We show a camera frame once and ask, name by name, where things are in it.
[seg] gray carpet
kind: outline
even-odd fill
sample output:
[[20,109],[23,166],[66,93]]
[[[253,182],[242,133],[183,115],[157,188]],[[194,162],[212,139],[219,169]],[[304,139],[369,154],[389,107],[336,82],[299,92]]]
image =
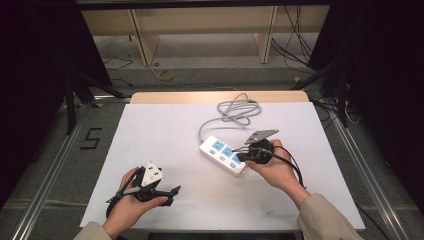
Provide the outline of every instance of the gray carpet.
[[[163,86],[150,70],[120,70],[109,71],[111,78],[123,79],[131,84],[114,80],[115,89],[124,93],[139,91],[205,91],[223,90],[210,86],[196,88]],[[174,70],[175,78],[169,82],[176,85],[214,85],[248,90],[287,90],[294,86],[293,78],[300,74],[289,69],[178,69]],[[310,97],[319,96],[319,82],[308,86],[306,92]],[[95,94],[104,92],[93,88]],[[124,103],[105,103],[101,108],[93,107],[83,122],[80,134],[71,149],[63,169],[53,187],[29,239],[72,239],[79,228],[79,222],[90,199],[97,178],[102,169],[108,149],[125,107]],[[321,119],[326,118],[326,112],[317,107]],[[346,180],[353,199],[372,216],[388,233],[364,182],[341,140],[340,135],[330,123],[331,119],[323,121],[330,145],[336,156],[341,172]],[[85,141],[91,128],[101,128],[92,131],[92,137],[100,138],[96,149],[84,150],[82,147],[93,146],[93,142]],[[413,239],[424,239],[424,217],[415,207],[408,194],[403,189],[392,170],[384,164],[372,135],[362,123],[349,124],[349,130],[358,143],[359,148],[395,207],[408,233]],[[37,160],[29,166],[9,202],[0,212],[0,239],[11,239],[14,230],[24,214],[24,209],[35,196],[38,186],[44,179],[51,162],[64,140],[66,132],[66,110],[60,109],[48,133],[43,147],[37,155]],[[365,239],[384,239],[369,219],[363,216],[367,229],[360,232]],[[123,234],[128,239],[147,239],[148,233],[129,230]],[[204,234],[159,234],[156,239],[209,239]],[[222,239],[274,240],[280,239],[277,234],[223,234]]]

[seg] white cable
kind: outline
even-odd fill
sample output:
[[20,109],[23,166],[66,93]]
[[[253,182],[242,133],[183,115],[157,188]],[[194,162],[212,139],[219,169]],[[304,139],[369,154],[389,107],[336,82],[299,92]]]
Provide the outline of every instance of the white cable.
[[[238,98],[242,95],[245,96],[245,99],[238,100]],[[250,124],[249,117],[256,116],[262,112],[262,108],[259,106],[259,103],[253,99],[249,99],[246,93],[239,94],[232,101],[219,103],[217,105],[217,110],[221,117],[208,120],[200,126],[197,133],[200,143],[204,141],[201,137],[201,132],[206,124],[221,120],[223,122],[234,122],[239,126],[244,127]]]

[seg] white plastic object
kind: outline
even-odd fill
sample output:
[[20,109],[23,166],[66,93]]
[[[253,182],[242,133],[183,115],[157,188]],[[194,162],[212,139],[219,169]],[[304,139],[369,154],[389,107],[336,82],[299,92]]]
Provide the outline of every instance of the white plastic object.
[[156,167],[152,162],[147,163],[146,171],[144,173],[143,180],[141,181],[141,186],[148,186],[156,181],[159,181],[163,178],[163,173]]
[[248,170],[246,164],[237,158],[237,153],[233,152],[234,148],[213,136],[209,136],[200,145],[199,149],[203,155],[207,156],[235,177],[239,177]]

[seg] person's right hand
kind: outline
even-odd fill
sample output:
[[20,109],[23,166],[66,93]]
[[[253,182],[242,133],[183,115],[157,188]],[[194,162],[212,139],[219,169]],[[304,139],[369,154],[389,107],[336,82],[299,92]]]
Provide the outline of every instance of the person's right hand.
[[[282,147],[280,140],[271,140],[270,143],[274,146],[275,155],[288,161],[291,160],[289,153],[280,148]],[[310,196],[309,192],[298,182],[293,168],[275,157],[267,164],[257,164],[253,161],[246,161],[246,165],[253,171],[259,173],[271,186],[279,188],[287,193],[298,208],[303,201]]]

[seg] person's left hand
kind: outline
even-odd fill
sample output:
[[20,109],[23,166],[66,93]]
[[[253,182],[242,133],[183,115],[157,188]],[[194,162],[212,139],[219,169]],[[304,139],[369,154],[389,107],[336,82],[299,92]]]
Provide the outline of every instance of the person's left hand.
[[[137,169],[138,167],[131,169],[122,177],[119,189],[124,186]],[[131,186],[132,181],[128,184],[127,189]],[[167,200],[167,197],[157,197],[148,202],[140,202],[133,195],[124,196],[113,207],[108,219],[103,224],[103,228],[112,239],[116,239],[121,232],[134,226],[145,212],[165,203]]]

